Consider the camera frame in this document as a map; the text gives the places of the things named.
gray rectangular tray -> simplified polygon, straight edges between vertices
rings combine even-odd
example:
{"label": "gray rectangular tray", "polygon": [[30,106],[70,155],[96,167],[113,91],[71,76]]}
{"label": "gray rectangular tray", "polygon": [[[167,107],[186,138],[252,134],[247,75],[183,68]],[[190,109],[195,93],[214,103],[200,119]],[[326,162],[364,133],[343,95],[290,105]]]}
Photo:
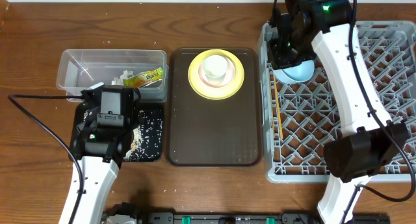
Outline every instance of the gray rectangular tray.
{"label": "gray rectangular tray", "polygon": [[[395,123],[406,121],[411,138],[405,151],[416,164],[416,25],[410,21],[359,21],[359,41],[380,100]],[[274,79],[266,42],[278,36],[268,23],[257,44],[263,106],[263,147],[270,182],[327,182],[323,145],[341,136],[335,98],[319,60],[311,80],[286,85]],[[280,138],[281,118],[283,139]],[[400,155],[384,166],[372,182],[410,181]]]}

yellow plate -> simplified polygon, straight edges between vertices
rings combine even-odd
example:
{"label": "yellow plate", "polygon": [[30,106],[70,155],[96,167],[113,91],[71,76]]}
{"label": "yellow plate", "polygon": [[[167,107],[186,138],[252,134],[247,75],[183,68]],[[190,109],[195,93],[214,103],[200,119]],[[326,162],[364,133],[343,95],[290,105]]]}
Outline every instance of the yellow plate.
{"label": "yellow plate", "polygon": [[[235,68],[234,79],[229,84],[221,88],[213,88],[204,84],[198,73],[203,60],[212,55],[220,55],[230,59]],[[196,56],[190,63],[188,79],[190,86],[202,97],[211,100],[221,100],[231,97],[241,88],[242,82],[244,81],[244,69],[242,68],[240,60],[232,53],[223,49],[210,49],[198,54],[198,56]]]}

transparent container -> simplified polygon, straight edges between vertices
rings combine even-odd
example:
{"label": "transparent container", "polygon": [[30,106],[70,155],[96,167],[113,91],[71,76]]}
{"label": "transparent container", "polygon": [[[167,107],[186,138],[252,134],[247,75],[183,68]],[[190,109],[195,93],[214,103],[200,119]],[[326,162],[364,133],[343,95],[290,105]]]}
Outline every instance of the transparent container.
{"label": "transparent container", "polygon": [[168,89],[166,53],[158,50],[138,49],[68,49],[60,59],[57,88],[67,95],[80,95],[81,91],[99,82],[111,85],[123,71],[138,75],[143,71],[163,69],[160,81],[139,88],[143,102],[165,102]]}

white cup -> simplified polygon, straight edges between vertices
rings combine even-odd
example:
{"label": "white cup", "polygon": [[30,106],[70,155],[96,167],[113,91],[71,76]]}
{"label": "white cup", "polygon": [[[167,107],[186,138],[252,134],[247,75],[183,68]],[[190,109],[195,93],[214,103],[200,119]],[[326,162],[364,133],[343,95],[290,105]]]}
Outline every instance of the white cup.
{"label": "white cup", "polygon": [[207,81],[212,85],[219,85],[224,81],[228,70],[228,61],[220,55],[212,55],[203,61],[203,72]]}

